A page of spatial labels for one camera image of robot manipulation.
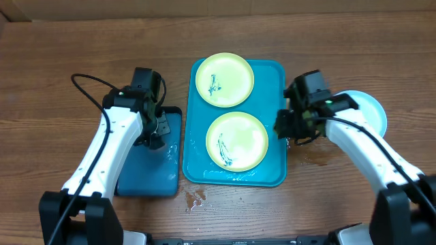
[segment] light blue bowl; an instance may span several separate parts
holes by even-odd
[[[347,93],[359,104],[359,108],[363,116],[368,120],[368,123],[383,137],[388,129],[388,118],[380,102],[362,91],[342,91],[337,93],[337,95],[343,93]]]

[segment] blue tray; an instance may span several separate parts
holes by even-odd
[[[286,178],[286,141],[273,131],[277,111],[286,107],[283,98],[285,71],[276,61],[247,60],[254,72],[250,96],[232,108],[218,108],[203,100],[196,88],[196,73],[201,59],[193,64],[183,147],[183,173],[192,182],[273,187]],[[206,151],[206,133],[212,122],[228,112],[246,112],[265,126],[268,152],[262,162],[244,172],[230,172],[216,165]]]
[[[163,110],[171,129],[162,136],[166,145],[158,150],[143,145],[130,148],[118,178],[117,195],[171,197],[177,193],[182,111],[165,106]]]

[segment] teal tray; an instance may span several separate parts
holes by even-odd
[[[273,131],[277,111],[286,107],[283,98],[285,70],[276,61],[247,60],[254,72],[250,96],[232,108],[218,108],[203,100],[196,88],[196,73],[204,59],[193,64],[187,106],[183,173],[195,183],[274,187],[287,173],[286,141]],[[206,133],[212,122],[228,112],[246,112],[256,117],[268,134],[268,152],[262,162],[244,172],[230,172],[216,165],[206,150]]]

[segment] black mount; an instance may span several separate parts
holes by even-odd
[[[325,122],[308,122],[308,118],[334,116],[341,110],[359,108],[348,94],[332,96],[319,70],[296,77],[283,96],[290,99],[290,108],[277,112],[274,130],[279,139],[288,137],[295,142],[308,137],[314,140],[317,130],[325,136]]]
[[[122,245],[123,228],[116,217],[114,208],[107,198],[101,198],[100,193],[91,197],[78,197],[63,221],[60,232],[54,237],[56,245]],[[42,235],[46,244],[64,209],[69,203],[71,195],[67,190],[60,193],[46,191],[40,200],[40,220]],[[86,222],[71,220],[84,210]]]
[[[419,176],[418,186],[435,205],[436,176]],[[434,245],[436,218],[425,205],[411,210],[410,201],[418,202],[410,184],[388,185],[379,192],[369,234],[374,245]]]
[[[161,116],[161,104],[157,102],[161,81],[162,77],[156,71],[137,67],[130,86],[114,88],[103,98],[105,109],[116,106],[141,113],[143,130],[135,146],[144,144],[152,150],[164,146],[160,135],[156,134],[157,118]]]

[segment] wire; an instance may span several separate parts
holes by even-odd
[[[296,146],[302,146],[302,145],[305,145],[305,144],[308,144],[308,143],[312,142],[313,140],[316,140],[320,135],[321,135],[321,133],[318,132],[317,134],[315,134],[315,136],[313,136],[312,138],[310,138],[310,139],[308,139],[306,141],[303,141],[303,142],[299,142],[298,139],[295,139],[294,143],[295,143]]]
[[[385,154],[386,158],[389,160],[390,164],[392,164],[395,169],[406,179],[406,181],[411,185],[411,187],[417,192],[420,202],[427,206],[430,212],[433,213],[434,217],[436,217],[436,209],[435,206],[430,202],[430,200],[425,196],[425,194],[421,191],[421,189],[416,185],[416,183],[404,172],[403,167],[401,167],[398,163],[395,162],[395,160],[392,158],[392,156],[389,154],[389,152],[384,148],[382,143],[372,134],[367,131],[362,126],[357,125],[354,122],[350,122],[348,120],[344,120],[342,118],[334,118],[334,117],[315,117],[315,118],[308,118],[307,120],[333,120],[340,123],[345,123],[346,125],[353,126],[366,134],[370,139],[374,141],[374,143],[380,148],[380,150]]]
[[[161,78],[161,82],[162,82],[162,85],[163,85],[163,95],[162,95],[162,98],[159,100],[159,102],[157,102],[157,104],[156,104],[156,112],[158,114],[160,114],[161,106],[164,103],[165,96],[166,96],[166,84],[165,84],[165,80],[163,78]]]
[[[73,75],[71,75],[71,81],[73,82],[74,86],[80,91],[82,92],[82,94],[84,94],[84,96],[86,96],[95,106],[98,107],[98,109],[102,112],[105,120],[106,120],[106,133],[104,134],[104,138],[103,138],[103,142],[102,145],[100,146],[100,149],[98,150],[97,154],[94,157],[94,160],[92,161],[91,165],[88,168],[88,171],[86,172],[86,174],[83,176],[82,181],[79,184],[79,187],[77,188],[76,192],[74,193],[73,197],[71,198],[71,200],[69,201],[67,207],[65,208],[65,210],[62,213],[62,216],[60,217],[60,219],[58,220],[56,227],[54,228],[52,235],[50,236],[50,239],[47,243],[47,245],[52,245],[56,234],[58,234],[63,221],[67,218],[67,216],[69,215],[69,211],[71,210],[72,206],[74,205],[74,202],[77,200],[77,197],[79,196],[80,192],[82,191],[83,187],[85,186],[85,184],[87,183],[89,176],[91,175],[95,165],[98,162],[98,159],[100,158],[100,156],[102,155],[103,149],[106,146],[106,143],[108,142],[108,138],[110,135],[110,121],[109,121],[109,116],[108,114],[104,111],[103,107],[94,99],[92,98],[92,96],[90,96],[79,84],[77,84],[77,82],[75,81],[75,77],[83,77],[83,78],[89,78],[89,79],[93,79],[96,80],[98,82],[101,82],[102,84],[105,84],[111,88],[115,88],[118,89],[117,87],[113,86],[112,84],[103,81],[99,78],[90,76],[90,75],[85,75],[85,74],[79,74],[79,73],[75,73]]]

